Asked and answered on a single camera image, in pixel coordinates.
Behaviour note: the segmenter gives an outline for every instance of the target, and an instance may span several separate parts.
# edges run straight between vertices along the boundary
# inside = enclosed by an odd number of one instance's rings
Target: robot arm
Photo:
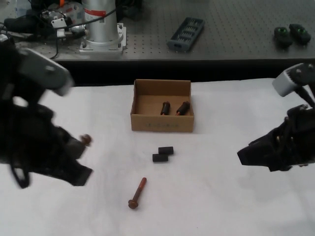
[[[70,73],[33,50],[2,45],[0,66],[0,163],[10,165],[22,188],[29,186],[30,172],[84,185],[92,170],[76,160],[88,143],[54,126],[54,112],[38,104],[46,89],[67,94],[73,85]],[[14,104],[14,97],[27,106]]]
[[[273,81],[280,96],[294,91],[312,108],[301,105],[290,109],[279,127],[237,153],[242,165],[288,171],[294,165],[307,166],[315,162],[315,103],[303,88],[305,85],[310,86],[314,95],[315,69],[312,64],[295,65]]]

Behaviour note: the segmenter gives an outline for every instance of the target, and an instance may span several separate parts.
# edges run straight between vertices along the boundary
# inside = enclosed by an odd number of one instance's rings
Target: black rubber cylinder
[[[166,155],[173,155],[174,154],[174,148],[173,147],[159,147],[158,153],[159,154],[166,154]]]
[[[185,115],[185,113],[189,110],[190,108],[190,103],[188,101],[183,102],[181,107],[176,111],[176,113],[180,113],[181,116]]]
[[[168,161],[168,155],[153,154],[152,160],[153,162],[166,162]]]
[[[171,108],[171,104],[169,102],[163,102],[163,107],[161,111],[161,115],[168,115],[169,109]]]

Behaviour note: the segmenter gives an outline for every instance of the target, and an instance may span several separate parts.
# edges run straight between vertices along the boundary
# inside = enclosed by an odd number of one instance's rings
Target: bolt shaft
[[[140,184],[139,184],[139,187],[138,187],[136,193],[134,194],[132,200],[138,201],[138,199],[139,199],[139,197],[140,197],[140,194],[141,194],[141,192],[142,192],[142,190],[143,190],[143,188],[144,188],[144,185],[146,185],[146,182],[147,182],[147,178],[142,178],[142,180],[141,180],[141,182],[140,182]]]

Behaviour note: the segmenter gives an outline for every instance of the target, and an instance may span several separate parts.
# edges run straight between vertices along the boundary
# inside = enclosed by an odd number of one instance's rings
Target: wire
[[[108,16],[110,16],[111,14],[113,14],[114,12],[116,12],[116,10],[117,10],[117,7],[116,7],[114,10],[108,12],[106,15],[101,16],[101,17],[99,17],[99,18],[96,18],[96,19],[94,19],[94,20],[86,21],[86,22],[83,22],[83,23],[72,24],[72,25],[70,25],[70,26],[65,26],[65,27],[58,27],[58,28],[55,28],[55,29],[56,29],[56,30],[62,30],[62,29],[67,30],[67,29],[72,28],[72,27],[75,27],[75,26],[82,26],[82,25],[91,24],[91,23],[93,23],[93,22],[96,22],[96,21],[100,21],[100,20],[105,19],[106,17],[108,17]]]
[[[49,58],[50,60],[55,59],[58,54],[59,54],[59,49],[58,49],[58,37],[57,37],[57,31],[55,30],[55,40],[56,40],[56,54],[54,56],[52,56],[51,58]]]

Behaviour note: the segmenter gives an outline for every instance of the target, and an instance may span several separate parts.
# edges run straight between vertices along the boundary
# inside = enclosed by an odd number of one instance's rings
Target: cardboard box
[[[193,107],[191,82],[181,80],[135,80],[131,108],[133,131],[192,132]],[[163,102],[171,104],[168,116],[161,116]],[[183,102],[190,102],[190,110],[184,116],[176,116]]]

